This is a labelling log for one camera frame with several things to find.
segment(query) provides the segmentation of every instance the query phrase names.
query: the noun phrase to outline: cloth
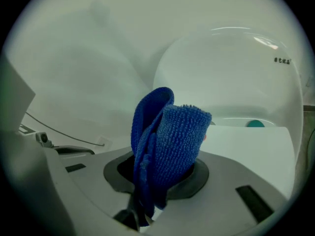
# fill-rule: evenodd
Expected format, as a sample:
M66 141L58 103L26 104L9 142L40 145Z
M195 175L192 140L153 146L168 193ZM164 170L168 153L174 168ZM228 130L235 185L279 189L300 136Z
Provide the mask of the cloth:
M145 213L163 209L167 190L194 164L211 122L195 106L174 106L169 88L158 88L138 104L132 123L133 183Z

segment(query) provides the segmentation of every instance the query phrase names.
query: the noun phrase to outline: gray plastic surface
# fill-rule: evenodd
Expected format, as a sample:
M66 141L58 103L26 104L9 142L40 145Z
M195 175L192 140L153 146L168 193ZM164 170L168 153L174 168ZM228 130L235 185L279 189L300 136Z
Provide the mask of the gray plastic surface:
M86 196L85 192L72 180L70 175L65 170L64 164L61 163L61 159L58 153L50 148L44 149L45 155L48 160L49 170L51 172L52 179L55 184L56 191L66 208L68 215L70 216L75 235L78 236L100 236L100 235L120 235L120 236L135 236L139 235L137 231L126 227L125 225L117 222L106 214L97 204L94 203L92 198ZM108 202L114 203L116 200L110 200L109 194L111 192L99 192L96 188L95 194L99 195L100 198L107 200ZM124 196L117 196L121 198L121 201L125 200Z
M0 136L3 169L21 200L49 232L75 235L73 223L55 189L44 148L31 137L13 132L0 132ZM58 159L57 152L52 153Z
M208 182L190 199L168 201L147 234L230 236L254 227L256 221L235 191L244 185L250 185L274 211L286 203L280 192L243 165L202 151L198 158L209 168Z
M70 173L70 177L95 205L113 216L127 208L129 195L112 189L104 179L103 168L107 162L130 150L128 147L62 162L65 166L78 163L87 166ZM146 234L229 236L251 229L257 223L235 190L244 185L250 185L274 211L286 203L280 192L243 165L202 151L198 158L209 169L205 186L189 199L168 201L167 207Z
M126 179L118 171L119 165L124 162L129 163L129 165L125 165L125 167L130 170L128 174L132 175L134 156L133 152L130 151L129 153L117 157L116 159L107 163L104 167L104 177L115 191L132 194L134 193L135 189L133 182ZM209 170L207 165L205 165L205 163L201 160L196 159L190 175L181 180L176 185L169 188L169 190L167 191L166 199L178 200L192 197L205 185L208 180L208 176Z

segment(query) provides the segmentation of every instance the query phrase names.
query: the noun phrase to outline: metal wire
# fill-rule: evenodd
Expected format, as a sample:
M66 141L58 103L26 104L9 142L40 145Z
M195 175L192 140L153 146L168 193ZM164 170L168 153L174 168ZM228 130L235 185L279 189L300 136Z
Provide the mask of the metal wire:
M36 119L34 116L32 116L31 114L29 114L28 112L26 112L26 114L29 115L29 116L30 116L31 118L33 118L34 120L36 120L37 122L39 122L40 124L44 125L45 127L48 127L48 128L50 128L51 130L54 130L55 132L57 132L57 133L59 133L59 134L62 134L62 135L64 135L64 136L67 136L67 137L69 137L69 138L71 138L71 139L74 139L74 140L77 140L77 141L80 141L80 142L84 142L84 143L87 143L87 144L96 145L96 146L101 146L101 147L104 147L104 146L105 146L105 144L102 144L102 145L101 145L101 144L94 144L94 143L90 143L90 142L87 142L87 141L84 141L84 140L77 139L77 138L75 138L75 137L69 136L69 135L67 135L67 134L65 134L65 133L63 133L63 132L60 132L60 131L58 131L58 130L56 130L56 129L54 129L54 128L52 128L52 127L46 125L46 124L44 124L43 122L39 121L38 119Z

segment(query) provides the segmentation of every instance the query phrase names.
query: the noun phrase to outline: black plastic part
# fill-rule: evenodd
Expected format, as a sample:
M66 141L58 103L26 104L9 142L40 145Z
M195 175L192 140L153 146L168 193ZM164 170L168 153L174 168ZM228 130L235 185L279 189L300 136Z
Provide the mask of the black plastic part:
M40 138L41 138L43 143L46 143L48 141L48 137L46 134L41 134Z
M105 165L104 177L117 192L134 192L133 178L134 155L129 152ZM207 165L196 159L192 167L183 175L182 180L167 191L166 200L187 199L195 195L207 182Z
M265 220L274 212L251 186L242 186L235 190L251 211L257 223Z
M183 176L183 180L167 191L166 200L188 199L195 195L207 182L209 169L200 159Z
M104 177L106 181L117 192L125 192L132 194L134 192L134 184L130 181L133 176L133 164L134 164L133 152L129 152L122 155L112 161L104 167Z
M149 225L149 223L147 222L146 216L145 216L144 207L140 204L140 201L139 201L139 198L137 197L137 195L132 195L130 197L128 209L131 209L135 212L139 226L148 226Z
M90 153L91 155L95 155L94 151L85 148L85 147L71 147L71 146L58 146L58 147L53 147L54 150L58 152L59 155L63 154L76 154L76 153Z
M86 166L84 164L79 163L79 164L67 166L65 169L67 170L67 172L73 172L73 171L77 171L77 170L83 169L85 167Z
M121 210L114 216L114 219L121 222L125 226L138 231L139 226L137 224L135 214L131 210Z

